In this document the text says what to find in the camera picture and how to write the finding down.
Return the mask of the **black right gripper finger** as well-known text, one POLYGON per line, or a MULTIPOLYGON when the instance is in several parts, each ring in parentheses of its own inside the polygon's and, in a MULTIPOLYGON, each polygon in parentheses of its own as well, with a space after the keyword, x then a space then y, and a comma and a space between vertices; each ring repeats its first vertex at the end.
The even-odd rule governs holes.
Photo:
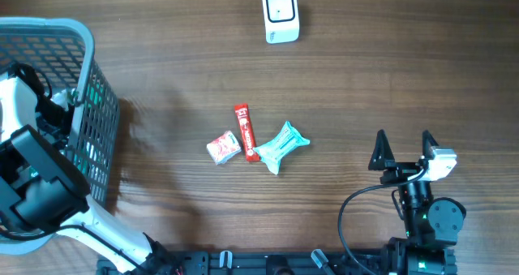
POLYGON ((368 165, 369 170, 389 170, 395 168, 395 157, 384 130, 377 132, 374 151, 368 165))
POLYGON ((434 158, 434 150, 439 146, 432 134, 425 130, 422 133, 422 154, 426 159, 434 158))

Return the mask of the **teal wet wipes pack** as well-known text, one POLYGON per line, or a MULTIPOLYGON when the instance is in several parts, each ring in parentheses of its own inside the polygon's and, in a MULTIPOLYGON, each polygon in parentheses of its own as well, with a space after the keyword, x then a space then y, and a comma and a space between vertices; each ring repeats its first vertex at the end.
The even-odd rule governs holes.
POLYGON ((259 155, 268 170, 272 174, 278 175, 281 160, 296 148, 307 146, 310 143, 309 139, 303 137, 289 121, 286 121, 276 137, 265 144, 254 147, 253 150, 259 155))

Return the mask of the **red stick sachet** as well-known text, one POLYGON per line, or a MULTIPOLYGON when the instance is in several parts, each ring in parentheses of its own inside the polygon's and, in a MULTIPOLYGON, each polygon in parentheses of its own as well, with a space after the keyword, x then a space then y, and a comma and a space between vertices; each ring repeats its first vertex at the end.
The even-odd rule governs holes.
POLYGON ((239 104, 234 107, 240 132, 242 135, 242 142, 244 146, 246 160, 249 162, 260 161, 260 156, 254 150, 256 147, 255 136, 250 119, 249 108, 247 103, 239 104))

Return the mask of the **red white snack packet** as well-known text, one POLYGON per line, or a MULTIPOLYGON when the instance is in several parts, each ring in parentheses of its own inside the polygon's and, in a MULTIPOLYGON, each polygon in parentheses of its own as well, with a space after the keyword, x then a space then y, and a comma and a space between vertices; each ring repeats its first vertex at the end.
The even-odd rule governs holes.
POLYGON ((206 149, 216 165, 225 164, 230 158, 242 151, 241 145, 232 131, 226 131, 223 135, 208 143, 206 149))

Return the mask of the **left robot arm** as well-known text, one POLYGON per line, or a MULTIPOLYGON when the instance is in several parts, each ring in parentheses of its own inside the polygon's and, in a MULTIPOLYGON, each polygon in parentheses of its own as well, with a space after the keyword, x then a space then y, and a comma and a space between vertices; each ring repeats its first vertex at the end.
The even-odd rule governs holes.
POLYGON ((83 174, 40 132, 37 120, 66 133, 74 109, 52 100, 47 76, 13 62, 1 81, 1 235, 28 242, 54 234, 104 256, 122 274, 180 274, 157 241, 109 214, 83 174))

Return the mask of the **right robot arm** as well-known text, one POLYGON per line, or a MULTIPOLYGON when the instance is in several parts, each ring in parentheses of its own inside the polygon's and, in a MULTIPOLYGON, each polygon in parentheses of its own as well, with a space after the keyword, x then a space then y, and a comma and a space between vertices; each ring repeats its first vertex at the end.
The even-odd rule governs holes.
POLYGON ((452 247, 466 217, 465 207, 451 198, 435 198, 431 184, 446 178, 457 154, 442 148, 429 131, 422 133, 422 156, 398 162, 383 130, 377 132, 369 170, 381 171, 380 184, 395 187, 392 202, 404 222, 406 237, 391 238, 380 253, 382 274, 455 274, 452 247))

